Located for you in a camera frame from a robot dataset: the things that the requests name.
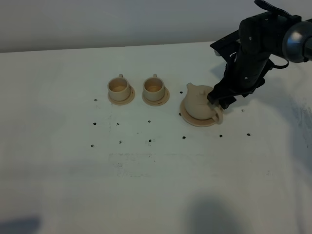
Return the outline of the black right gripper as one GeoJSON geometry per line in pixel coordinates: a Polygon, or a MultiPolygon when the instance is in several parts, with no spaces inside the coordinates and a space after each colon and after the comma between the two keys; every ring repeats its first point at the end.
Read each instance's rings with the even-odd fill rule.
{"type": "Polygon", "coordinates": [[[211,48],[227,64],[208,101],[225,110],[236,102],[235,96],[247,96],[263,85],[265,73],[272,69],[269,57],[282,55],[283,37],[292,23],[291,15],[262,13],[244,19],[237,31],[212,43],[211,48]]]}

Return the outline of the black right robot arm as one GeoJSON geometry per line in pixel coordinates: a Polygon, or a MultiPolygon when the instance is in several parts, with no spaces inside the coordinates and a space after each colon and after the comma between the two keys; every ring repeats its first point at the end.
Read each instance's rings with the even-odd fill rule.
{"type": "Polygon", "coordinates": [[[244,19],[239,29],[211,44],[218,56],[226,61],[221,81],[207,95],[211,104],[226,109],[236,96],[252,94],[265,83],[266,73],[284,69],[276,65],[271,55],[287,63],[302,63],[312,59],[312,21],[300,16],[281,16],[265,12],[244,19]]]}

